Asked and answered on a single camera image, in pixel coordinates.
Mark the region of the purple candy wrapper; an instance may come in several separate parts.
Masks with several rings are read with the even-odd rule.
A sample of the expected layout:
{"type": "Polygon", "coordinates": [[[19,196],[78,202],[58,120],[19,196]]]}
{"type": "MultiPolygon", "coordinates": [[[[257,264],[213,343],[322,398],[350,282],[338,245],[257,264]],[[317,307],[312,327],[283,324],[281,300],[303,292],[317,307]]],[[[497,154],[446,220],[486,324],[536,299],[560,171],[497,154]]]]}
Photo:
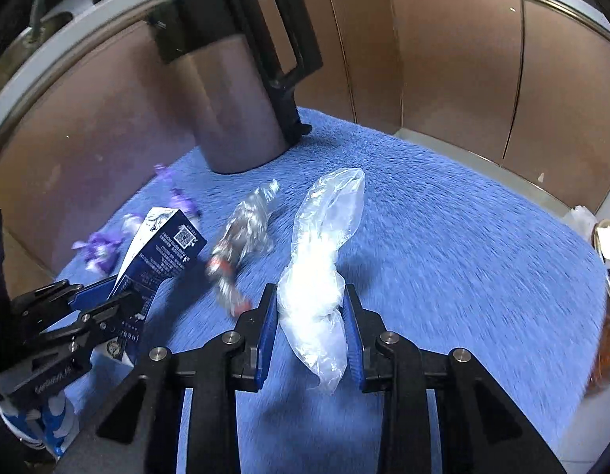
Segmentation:
{"type": "Polygon", "coordinates": [[[121,247],[138,232],[144,217],[135,214],[125,214],[120,228],[112,233],[94,232],[86,241],[76,241],[71,245],[75,252],[82,252],[85,270],[99,277],[108,277],[120,258],[121,247]]]}

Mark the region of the clear plastic bag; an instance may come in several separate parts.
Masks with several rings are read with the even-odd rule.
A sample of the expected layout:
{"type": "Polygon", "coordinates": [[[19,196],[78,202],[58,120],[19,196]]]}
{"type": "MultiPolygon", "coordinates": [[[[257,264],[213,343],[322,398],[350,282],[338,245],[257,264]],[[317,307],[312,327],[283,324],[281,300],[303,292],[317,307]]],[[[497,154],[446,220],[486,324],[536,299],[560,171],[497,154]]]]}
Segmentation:
{"type": "Polygon", "coordinates": [[[338,252],[357,231],[364,202],[362,169],[340,168],[318,178],[294,217],[290,261],[277,286],[282,332],[326,394],[336,391],[347,369],[338,252]]]}

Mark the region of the blue white milk carton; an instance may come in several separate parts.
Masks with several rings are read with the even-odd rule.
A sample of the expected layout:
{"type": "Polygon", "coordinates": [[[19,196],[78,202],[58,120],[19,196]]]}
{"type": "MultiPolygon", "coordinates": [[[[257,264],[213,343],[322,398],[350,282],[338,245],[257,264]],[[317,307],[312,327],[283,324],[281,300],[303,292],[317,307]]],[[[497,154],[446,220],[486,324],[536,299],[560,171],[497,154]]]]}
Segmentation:
{"type": "Polygon", "coordinates": [[[135,364],[144,321],[160,285],[191,269],[205,244],[183,211],[150,209],[133,236],[110,292],[112,297],[136,294],[141,306],[123,318],[115,337],[106,344],[106,355],[128,366],[135,364]]]}

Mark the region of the silver red candy wrapper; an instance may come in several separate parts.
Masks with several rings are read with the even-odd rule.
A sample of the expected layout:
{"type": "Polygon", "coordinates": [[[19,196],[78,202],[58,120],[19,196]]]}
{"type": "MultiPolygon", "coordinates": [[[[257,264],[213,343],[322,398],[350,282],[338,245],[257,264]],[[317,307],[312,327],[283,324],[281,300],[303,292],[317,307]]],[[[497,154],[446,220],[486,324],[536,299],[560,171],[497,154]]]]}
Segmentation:
{"type": "Polygon", "coordinates": [[[279,188],[279,182],[273,179],[240,201],[207,260],[205,274],[214,288],[217,303],[232,318],[240,317],[251,308],[248,297],[236,287],[236,272],[250,254],[272,249],[267,228],[279,188]]]}

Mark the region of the purple twisted wrapper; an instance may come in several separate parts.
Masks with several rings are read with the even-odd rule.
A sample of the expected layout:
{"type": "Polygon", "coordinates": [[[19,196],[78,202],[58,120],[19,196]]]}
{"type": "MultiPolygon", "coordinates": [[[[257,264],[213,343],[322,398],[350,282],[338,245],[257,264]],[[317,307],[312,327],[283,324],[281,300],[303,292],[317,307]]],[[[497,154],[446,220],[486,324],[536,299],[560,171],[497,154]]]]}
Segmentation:
{"type": "Polygon", "coordinates": [[[170,204],[172,208],[182,211],[190,220],[199,220],[201,212],[197,205],[188,197],[184,190],[177,185],[174,171],[164,164],[156,164],[154,172],[159,180],[162,180],[170,193],[170,204]]]}

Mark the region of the blue towel table cover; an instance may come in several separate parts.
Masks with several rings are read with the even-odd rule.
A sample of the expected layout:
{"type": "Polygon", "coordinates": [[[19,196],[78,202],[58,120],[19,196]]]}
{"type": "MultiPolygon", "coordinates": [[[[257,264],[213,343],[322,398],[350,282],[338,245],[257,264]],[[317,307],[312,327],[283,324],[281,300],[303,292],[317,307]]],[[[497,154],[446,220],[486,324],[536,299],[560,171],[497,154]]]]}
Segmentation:
{"type": "MultiPolygon", "coordinates": [[[[268,227],[274,248],[250,256],[237,275],[257,305],[289,262],[294,217],[311,185],[338,168],[362,168],[364,213],[340,249],[338,272],[362,306],[418,348],[470,350],[557,454],[606,313],[606,269],[592,246],[537,204],[445,156],[299,112],[311,134],[258,169],[217,175],[198,148],[175,154],[173,175],[201,209],[208,245],[201,264],[161,286],[138,355],[195,349],[232,329],[203,262],[251,190],[280,184],[268,227]]],[[[348,372],[333,395],[316,385],[278,329],[262,391],[236,396],[243,473],[375,473],[382,396],[361,394],[348,372]]]]}

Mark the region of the black steel electric kettle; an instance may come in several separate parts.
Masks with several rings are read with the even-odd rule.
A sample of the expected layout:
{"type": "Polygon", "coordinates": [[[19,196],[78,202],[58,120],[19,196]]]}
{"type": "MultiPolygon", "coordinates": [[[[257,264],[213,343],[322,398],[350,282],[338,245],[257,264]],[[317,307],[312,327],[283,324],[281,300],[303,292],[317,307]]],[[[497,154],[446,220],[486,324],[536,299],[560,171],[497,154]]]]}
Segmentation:
{"type": "Polygon", "coordinates": [[[296,108],[296,86],[323,65],[304,0],[272,0],[295,59],[282,69],[259,0],[169,0],[148,23],[158,54],[172,65],[195,142],[221,175],[280,157],[312,130],[296,108]]]}

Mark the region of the amber oil bottle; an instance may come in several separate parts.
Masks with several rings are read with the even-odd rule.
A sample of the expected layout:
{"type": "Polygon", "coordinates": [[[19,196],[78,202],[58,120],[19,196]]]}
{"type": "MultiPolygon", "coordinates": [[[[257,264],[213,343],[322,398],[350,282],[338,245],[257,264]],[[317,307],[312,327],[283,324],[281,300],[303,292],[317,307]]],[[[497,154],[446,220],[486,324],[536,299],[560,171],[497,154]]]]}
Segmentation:
{"type": "Polygon", "coordinates": [[[589,381],[586,385],[586,396],[601,393],[610,386],[610,302],[607,303],[606,317],[601,329],[601,339],[595,357],[589,381]]]}

